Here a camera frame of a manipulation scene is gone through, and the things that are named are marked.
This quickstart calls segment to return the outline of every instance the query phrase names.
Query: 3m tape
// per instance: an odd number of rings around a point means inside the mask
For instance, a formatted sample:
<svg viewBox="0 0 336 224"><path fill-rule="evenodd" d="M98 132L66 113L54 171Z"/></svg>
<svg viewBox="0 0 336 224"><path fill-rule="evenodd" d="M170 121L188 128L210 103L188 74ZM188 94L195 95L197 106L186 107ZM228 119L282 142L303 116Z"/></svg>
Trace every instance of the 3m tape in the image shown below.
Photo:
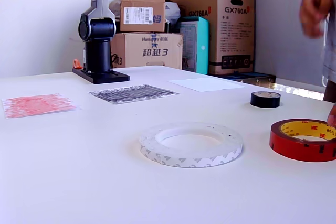
<svg viewBox="0 0 336 224"><path fill-rule="evenodd" d="M254 92L251 94L251 105L259 108L277 108L281 95L274 92Z"/></svg>
<svg viewBox="0 0 336 224"><path fill-rule="evenodd" d="M298 139L318 137L320 141ZM327 162L336 159L336 129L318 120L293 119L271 127L270 147L277 153L306 162Z"/></svg>
<svg viewBox="0 0 336 224"><path fill-rule="evenodd" d="M201 135L214 138L220 144L199 151L179 150L162 144L167 138L182 135ZM243 150L242 137L235 131L216 124L172 123L144 132L139 140L141 153L163 165L201 168L223 165L236 159Z"/></svg>

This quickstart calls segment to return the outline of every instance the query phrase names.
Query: teal box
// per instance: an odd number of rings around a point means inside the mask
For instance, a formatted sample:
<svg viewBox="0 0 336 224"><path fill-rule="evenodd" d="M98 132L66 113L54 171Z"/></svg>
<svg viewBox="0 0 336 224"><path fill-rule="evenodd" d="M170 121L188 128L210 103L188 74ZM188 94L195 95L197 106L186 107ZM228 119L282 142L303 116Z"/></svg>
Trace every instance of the teal box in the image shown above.
<svg viewBox="0 0 336 224"><path fill-rule="evenodd" d="M208 74L209 22L201 17L184 17L176 29L183 35L182 69Z"/></svg>

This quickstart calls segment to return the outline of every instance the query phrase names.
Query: white double-sided tape roll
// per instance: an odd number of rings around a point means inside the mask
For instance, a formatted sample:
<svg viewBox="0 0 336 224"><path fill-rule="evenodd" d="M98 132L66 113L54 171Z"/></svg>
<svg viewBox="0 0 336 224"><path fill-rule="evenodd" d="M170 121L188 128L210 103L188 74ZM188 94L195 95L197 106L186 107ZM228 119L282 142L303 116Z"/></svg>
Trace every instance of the white double-sided tape roll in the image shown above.
<svg viewBox="0 0 336 224"><path fill-rule="evenodd" d="M220 144L204 150L169 148L162 141L181 135L201 135L217 139ZM235 131L216 124L172 123L153 127L139 140L141 153L163 165L201 168L223 165L236 159L243 150L242 137Z"/></svg>

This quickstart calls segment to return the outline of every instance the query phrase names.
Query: black tape roll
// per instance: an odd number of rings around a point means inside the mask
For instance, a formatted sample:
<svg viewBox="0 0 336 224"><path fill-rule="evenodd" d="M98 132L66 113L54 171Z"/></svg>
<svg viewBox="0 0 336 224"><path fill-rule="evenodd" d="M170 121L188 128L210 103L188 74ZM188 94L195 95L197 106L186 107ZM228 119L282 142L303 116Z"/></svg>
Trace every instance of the black tape roll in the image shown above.
<svg viewBox="0 0 336 224"><path fill-rule="evenodd" d="M281 94L274 92L254 92L251 94L251 105L259 108L280 107Z"/></svg>

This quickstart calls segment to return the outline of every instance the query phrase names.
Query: white tabletop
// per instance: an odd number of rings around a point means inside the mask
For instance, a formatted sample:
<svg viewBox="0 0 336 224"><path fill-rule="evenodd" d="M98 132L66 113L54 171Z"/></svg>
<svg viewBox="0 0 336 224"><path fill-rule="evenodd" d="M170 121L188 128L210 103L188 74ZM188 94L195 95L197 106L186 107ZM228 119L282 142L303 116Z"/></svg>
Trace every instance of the white tabletop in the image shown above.
<svg viewBox="0 0 336 224"><path fill-rule="evenodd" d="M264 88L200 93L168 82L200 74L119 71L131 81L93 85L73 73L0 80L2 99L61 93L80 106L10 120L0 111L1 224L336 223L336 162L299 162L269 147L273 123L325 120L331 103L283 93L280 108L259 109L250 94ZM180 95L113 105L89 94L145 83ZM195 121L238 131L242 155L223 166L185 169L140 153L147 128Z"/></svg>

